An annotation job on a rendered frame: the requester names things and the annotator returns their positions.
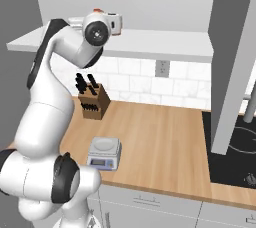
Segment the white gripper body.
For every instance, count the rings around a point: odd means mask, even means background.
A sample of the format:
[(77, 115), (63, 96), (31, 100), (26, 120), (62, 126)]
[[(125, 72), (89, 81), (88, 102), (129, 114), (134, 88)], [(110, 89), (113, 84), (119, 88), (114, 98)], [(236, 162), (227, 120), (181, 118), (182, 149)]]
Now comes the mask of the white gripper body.
[(114, 16), (114, 23), (114, 35), (120, 35), (122, 30), (122, 16), (120, 14)]

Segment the grey digital scale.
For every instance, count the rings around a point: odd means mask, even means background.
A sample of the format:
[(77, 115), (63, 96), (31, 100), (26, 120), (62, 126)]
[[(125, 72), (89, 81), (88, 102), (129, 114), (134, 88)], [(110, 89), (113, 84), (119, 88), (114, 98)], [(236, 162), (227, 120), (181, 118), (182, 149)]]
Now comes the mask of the grey digital scale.
[(116, 171), (121, 151), (122, 144), (118, 138), (94, 137), (88, 149), (87, 164), (99, 170)]

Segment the grey base cabinet door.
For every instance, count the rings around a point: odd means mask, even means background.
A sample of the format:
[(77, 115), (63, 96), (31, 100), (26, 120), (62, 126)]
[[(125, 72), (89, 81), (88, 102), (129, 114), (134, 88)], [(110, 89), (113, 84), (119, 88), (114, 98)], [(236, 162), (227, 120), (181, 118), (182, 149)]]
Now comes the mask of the grey base cabinet door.
[(101, 202), (102, 217), (110, 214), (111, 228), (196, 228), (196, 217), (169, 214), (124, 204)]

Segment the pale white dish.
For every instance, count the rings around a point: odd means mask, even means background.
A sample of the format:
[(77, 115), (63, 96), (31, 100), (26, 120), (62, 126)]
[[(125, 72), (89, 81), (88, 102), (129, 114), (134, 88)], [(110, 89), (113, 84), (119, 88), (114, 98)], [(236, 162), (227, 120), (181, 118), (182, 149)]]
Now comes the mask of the pale white dish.
[(68, 23), (72, 28), (81, 29), (83, 26), (83, 17), (71, 17), (68, 19)]

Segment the wooden knife block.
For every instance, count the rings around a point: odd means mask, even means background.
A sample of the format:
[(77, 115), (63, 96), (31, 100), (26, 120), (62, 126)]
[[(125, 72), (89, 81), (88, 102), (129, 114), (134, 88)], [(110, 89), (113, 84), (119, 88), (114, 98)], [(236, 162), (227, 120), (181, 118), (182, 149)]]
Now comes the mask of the wooden knife block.
[(82, 107), (83, 117), (86, 119), (101, 120), (111, 102), (102, 84), (95, 88), (95, 95), (90, 89), (83, 94), (78, 94), (80, 105)]

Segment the dark grey tall unit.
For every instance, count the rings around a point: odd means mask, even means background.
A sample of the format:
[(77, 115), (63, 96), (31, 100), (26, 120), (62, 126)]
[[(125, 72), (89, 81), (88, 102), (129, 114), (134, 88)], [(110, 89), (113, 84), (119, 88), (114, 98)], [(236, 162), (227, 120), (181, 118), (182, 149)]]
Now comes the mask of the dark grey tall unit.
[(42, 25), (38, 0), (0, 0), (0, 150), (8, 147), (28, 106), (26, 87), (34, 53), (15, 52), (7, 43)]

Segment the black hob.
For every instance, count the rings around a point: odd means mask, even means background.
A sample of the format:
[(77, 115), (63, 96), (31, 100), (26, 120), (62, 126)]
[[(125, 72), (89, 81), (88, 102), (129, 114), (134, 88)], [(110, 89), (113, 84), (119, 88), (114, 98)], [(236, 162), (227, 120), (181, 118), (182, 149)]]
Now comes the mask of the black hob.
[(256, 177), (256, 116), (251, 123), (237, 117), (225, 155), (211, 152), (211, 113), (202, 112), (202, 121), (211, 182), (256, 189), (244, 182), (248, 173)]

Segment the wide grey drawer front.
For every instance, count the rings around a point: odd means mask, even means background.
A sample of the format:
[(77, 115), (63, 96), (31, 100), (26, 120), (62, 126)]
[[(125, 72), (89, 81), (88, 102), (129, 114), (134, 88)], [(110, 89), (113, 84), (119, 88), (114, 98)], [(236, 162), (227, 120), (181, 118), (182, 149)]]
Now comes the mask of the wide grey drawer front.
[[(124, 204), (132, 207), (140, 207), (169, 214), (183, 215), (185, 217), (197, 218), (201, 207), (201, 202), (196, 200), (109, 185), (101, 185), (99, 189), (99, 195), (102, 201)], [(160, 207), (133, 202), (133, 198), (138, 197), (139, 195), (148, 199), (155, 197), (156, 200), (161, 203)]]

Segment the dark hob knob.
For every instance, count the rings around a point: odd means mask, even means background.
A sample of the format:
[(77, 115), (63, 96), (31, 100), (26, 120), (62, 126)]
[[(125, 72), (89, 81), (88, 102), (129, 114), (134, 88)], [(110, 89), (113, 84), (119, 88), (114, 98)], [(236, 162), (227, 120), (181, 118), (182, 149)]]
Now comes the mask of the dark hob knob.
[(244, 182), (250, 187), (256, 187), (256, 177), (253, 173), (248, 173), (244, 178)]

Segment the narrow grey drawer front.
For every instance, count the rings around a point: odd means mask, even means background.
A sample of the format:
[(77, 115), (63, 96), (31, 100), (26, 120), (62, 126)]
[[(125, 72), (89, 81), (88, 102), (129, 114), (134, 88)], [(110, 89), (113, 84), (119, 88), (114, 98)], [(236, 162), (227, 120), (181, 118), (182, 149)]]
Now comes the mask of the narrow grey drawer front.
[(256, 228), (256, 224), (246, 223), (246, 217), (251, 216), (256, 219), (256, 210), (204, 202), (202, 204), (199, 218), (205, 221), (213, 221), (214, 223), (245, 228)]

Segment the grey wall cabinet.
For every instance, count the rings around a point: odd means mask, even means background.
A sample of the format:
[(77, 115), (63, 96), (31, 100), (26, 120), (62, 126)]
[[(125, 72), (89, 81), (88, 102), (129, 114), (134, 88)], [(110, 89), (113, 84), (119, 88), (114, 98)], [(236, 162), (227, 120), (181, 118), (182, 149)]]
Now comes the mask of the grey wall cabinet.
[(104, 46), (104, 56), (210, 63), (213, 47), (208, 32), (123, 29)]

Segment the grey wall socket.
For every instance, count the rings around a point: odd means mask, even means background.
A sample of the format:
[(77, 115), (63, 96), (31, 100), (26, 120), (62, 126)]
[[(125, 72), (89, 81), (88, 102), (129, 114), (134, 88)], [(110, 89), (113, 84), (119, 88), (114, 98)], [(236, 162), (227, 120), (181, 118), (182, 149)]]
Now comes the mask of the grey wall socket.
[(170, 62), (165, 60), (157, 60), (155, 65), (155, 76), (156, 77), (169, 77)]

